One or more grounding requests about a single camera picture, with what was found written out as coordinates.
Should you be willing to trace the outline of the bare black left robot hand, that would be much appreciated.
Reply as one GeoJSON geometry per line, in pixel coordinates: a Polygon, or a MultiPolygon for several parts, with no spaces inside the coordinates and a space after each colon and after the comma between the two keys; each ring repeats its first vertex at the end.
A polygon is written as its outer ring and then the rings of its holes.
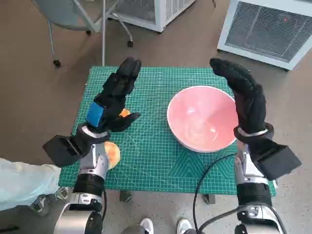
{"type": "Polygon", "coordinates": [[[110,74],[86,115],[87,125],[93,131],[121,132],[140,117],[140,113],[132,113],[125,117],[121,115],[125,109],[126,96],[133,91],[140,69],[141,61],[128,57],[116,72],[110,74]]]}

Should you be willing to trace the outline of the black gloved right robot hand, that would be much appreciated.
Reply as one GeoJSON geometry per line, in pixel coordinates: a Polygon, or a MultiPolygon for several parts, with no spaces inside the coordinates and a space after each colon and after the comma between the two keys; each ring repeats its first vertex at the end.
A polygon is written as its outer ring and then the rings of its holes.
{"type": "Polygon", "coordinates": [[[212,58],[210,66],[215,75],[224,77],[234,93],[238,126],[247,134],[266,129],[266,99],[263,88],[243,66],[227,60],[212,58]]]}

